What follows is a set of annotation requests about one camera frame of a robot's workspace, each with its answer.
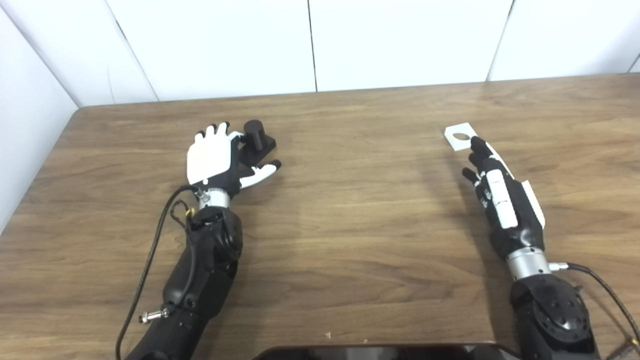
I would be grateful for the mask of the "white and black left hand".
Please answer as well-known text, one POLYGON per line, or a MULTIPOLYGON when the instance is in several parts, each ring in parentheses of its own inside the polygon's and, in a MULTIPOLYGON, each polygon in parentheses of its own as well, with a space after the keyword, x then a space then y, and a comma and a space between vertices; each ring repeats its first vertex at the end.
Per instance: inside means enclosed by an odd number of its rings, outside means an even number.
POLYGON ((261 121, 247 121, 243 131, 228 130, 226 121, 195 134, 186 155, 186 178, 194 193, 221 191, 234 198, 282 167, 278 159, 261 164, 277 145, 261 121))

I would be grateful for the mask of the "white and black right hand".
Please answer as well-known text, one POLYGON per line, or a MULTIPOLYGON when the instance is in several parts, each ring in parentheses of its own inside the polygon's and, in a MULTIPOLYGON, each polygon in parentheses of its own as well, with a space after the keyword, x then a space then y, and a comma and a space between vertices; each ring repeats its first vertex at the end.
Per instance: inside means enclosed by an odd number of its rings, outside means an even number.
POLYGON ((531 186, 517 180, 481 137, 471 137, 470 149, 468 161, 475 168, 461 173, 484 209, 493 250, 503 259, 520 249, 545 250, 544 215, 531 186))

